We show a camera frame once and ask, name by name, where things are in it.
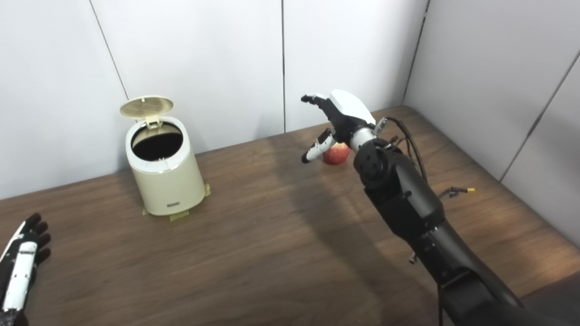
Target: wooden table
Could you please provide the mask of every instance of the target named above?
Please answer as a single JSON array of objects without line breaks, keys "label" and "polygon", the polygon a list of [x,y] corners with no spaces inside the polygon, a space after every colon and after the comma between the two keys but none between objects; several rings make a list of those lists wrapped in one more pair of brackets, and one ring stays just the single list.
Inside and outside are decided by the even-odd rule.
[{"label": "wooden table", "polygon": [[[375,116],[387,114],[414,134],[436,192],[477,189],[443,199],[447,217],[516,294],[580,270],[575,247],[420,115]],[[142,216],[127,171],[0,201],[0,241],[35,211],[53,236],[31,325],[436,325],[435,284],[364,195],[353,156],[300,162],[323,128],[198,155],[212,195],[174,222]]]}]

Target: tape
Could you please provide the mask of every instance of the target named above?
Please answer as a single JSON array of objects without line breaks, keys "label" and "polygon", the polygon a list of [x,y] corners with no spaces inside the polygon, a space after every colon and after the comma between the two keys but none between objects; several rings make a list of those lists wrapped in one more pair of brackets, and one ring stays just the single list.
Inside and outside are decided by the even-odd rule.
[{"label": "tape", "polygon": [[[209,196],[211,194],[212,194],[212,190],[211,190],[211,188],[209,186],[209,183],[206,183],[205,184],[205,196],[204,197],[207,197],[207,196]],[[148,215],[148,214],[149,214],[149,212],[147,212],[147,210],[145,209],[145,207],[143,207],[142,215],[144,216],[144,215]],[[189,215],[189,211],[185,211],[185,212],[181,212],[181,213],[169,215],[169,221],[170,222],[173,222],[174,220],[180,219],[180,218],[182,218],[184,216],[187,216],[187,215]]]},{"label": "tape", "polygon": [[185,211],[185,212],[181,212],[181,213],[177,213],[177,214],[173,214],[173,215],[169,215],[169,221],[173,222],[176,219],[180,219],[184,216],[189,215],[189,211]]}]

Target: beige trash can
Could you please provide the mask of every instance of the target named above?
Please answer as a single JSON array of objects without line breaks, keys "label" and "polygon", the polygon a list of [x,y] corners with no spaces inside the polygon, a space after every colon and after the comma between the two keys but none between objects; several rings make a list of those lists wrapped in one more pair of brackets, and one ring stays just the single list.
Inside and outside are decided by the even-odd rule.
[{"label": "beige trash can", "polygon": [[173,102],[161,96],[128,101],[121,114],[138,122],[127,132],[125,150],[145,209],[153,215],[172,215],[199,204],[204,181],[189,136],[176,118],[161,117]]}]

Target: white wall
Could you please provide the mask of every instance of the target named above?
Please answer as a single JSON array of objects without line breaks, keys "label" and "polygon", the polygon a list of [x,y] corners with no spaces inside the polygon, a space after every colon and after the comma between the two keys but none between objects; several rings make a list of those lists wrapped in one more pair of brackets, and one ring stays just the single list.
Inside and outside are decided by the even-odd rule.
[{"label": "white wall", "polygon": [[284,5],[286,116],[279,0],[0,2],[0,199],[126,167],[127,97],[171,98],[197,153],[325,122],[307,92],[401,103],[426,0]]},{"label": "white wall", "polygon": [[404,103],[500,178],[580,48],[576,0],[432,0]]},{"label": "white wall", "polygon": [[580,247],[579,90],[576,62],[503,183]]},{"label": "white wall", "polygon": [[118,171],[130,121],[90,3],[0,1],[0,198]]},{"label": "white wall", "polygon": [[93,4],[129,98],[172,99],[196,153],[284,132],[280,1]]},{"label": "white wall", "polygon": [[286,126],[327,119],[300,102],[311,92],[343,89],[367,107],[400,105],[426,0],[290,0],[284,2]]}]

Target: red apple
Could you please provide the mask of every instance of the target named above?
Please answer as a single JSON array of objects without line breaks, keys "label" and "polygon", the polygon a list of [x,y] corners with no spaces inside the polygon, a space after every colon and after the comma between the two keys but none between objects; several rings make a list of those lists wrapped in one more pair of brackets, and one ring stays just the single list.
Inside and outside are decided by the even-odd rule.
[{"label": "red apple", "polygon": [[336,143],[332,145],[326,152],[322,154],[322,160],[327,164],[340,164],[346,161],[346,158],[349,156],[350,148],[346,146],[346,144]]}]

